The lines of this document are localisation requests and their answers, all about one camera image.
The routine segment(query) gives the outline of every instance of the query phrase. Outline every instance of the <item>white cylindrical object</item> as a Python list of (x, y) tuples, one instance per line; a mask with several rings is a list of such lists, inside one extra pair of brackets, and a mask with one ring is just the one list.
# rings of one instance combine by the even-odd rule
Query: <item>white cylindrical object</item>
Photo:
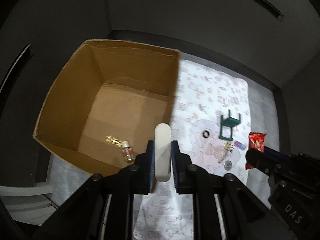
[(166, 182), (171, 174), (171, 129), (166, 123), (155, 128), (155, 174), (160, 182)]

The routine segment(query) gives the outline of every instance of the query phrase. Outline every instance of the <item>green toy stool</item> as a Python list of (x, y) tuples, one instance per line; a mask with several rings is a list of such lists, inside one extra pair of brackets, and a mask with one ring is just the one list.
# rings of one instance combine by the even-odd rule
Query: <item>green toy stool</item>
[[(230, 117), (230, 110), (228, 110), (228, 118), (223, 119), (223, 114), (221, 115), (221, 120), (220, 120), (220, 135), (219, 139), (225, 140), (225, 141), (233, 141), (232, 137), (232, 129), (237, 126), (238, 124), (241, 123), (241, 114), (239, 114), (239, 120), (235, 119), (233, 117)], [(230, 128), (230, 138), (222, 136), (222, 127), (226, 126)]]

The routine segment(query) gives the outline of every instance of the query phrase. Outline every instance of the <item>screw head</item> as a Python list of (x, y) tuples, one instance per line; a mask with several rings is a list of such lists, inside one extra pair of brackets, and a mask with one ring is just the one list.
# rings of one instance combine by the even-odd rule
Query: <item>screw head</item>
[(279, 185), (280, 185), (281, 187), (285, 187), (285, 186), (287, 186), (287, 182), (284, 181), (284, 180), (281, 180), (281, 181), (279, 181)]
[(139, 169), (139, 166), (137, 164), (132, 164), (129, 166), (130, 171), (137, 171)]
[(235, 176), (231, 173), (227, 173), (226, 175), (224, 175), (224, 177), (229, 181), (233, 181), (235, 178)]
[(189, 169), (189, 171), (196, 171), (198, 169), (198, 167), (194, 164), (189, 164), (188, 169)]
[(101, 174), (99, 174), (99, 173), (95, 173), (95, 174), (93, 174), (93, 175), (91, 176), (91, 179), (92, 179), (93, 181), (99, 181), (101, 178), (102, 178), (102, 176), (101, 176)]

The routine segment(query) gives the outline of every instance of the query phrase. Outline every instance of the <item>cardboard box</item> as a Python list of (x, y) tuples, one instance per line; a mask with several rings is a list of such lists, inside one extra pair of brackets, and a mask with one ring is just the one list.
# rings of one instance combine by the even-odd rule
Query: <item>cardboard box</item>
[(108, 176), (129, 165), (105, 141), (146, 150), (157, 124), (169, 124), (180, 53), (129, 41), (87, 40), (66, 63), (42, 105), (33, 137), (89, 173)]

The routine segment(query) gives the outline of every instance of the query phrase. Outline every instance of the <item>gray wall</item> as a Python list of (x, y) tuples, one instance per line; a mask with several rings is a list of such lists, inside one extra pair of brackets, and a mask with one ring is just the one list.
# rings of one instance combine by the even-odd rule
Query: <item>gray wall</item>
[(288, 114), (291, 152), (320, 158), (320, 52), (282, 92)]
[(308, 0), (108, 0), (113, 30), (189, 41), (235, 59), (282, 86), (320, 49), (320, 18)]
[(0, 185), (33, 187), (40, 145), (36, 118), (53, 80), (86, 39), (109, 33), (106, 0), (19, 0), (0, 29), (0, 79), (22, 48), (34, 56), (21, 73), (0, 121)]

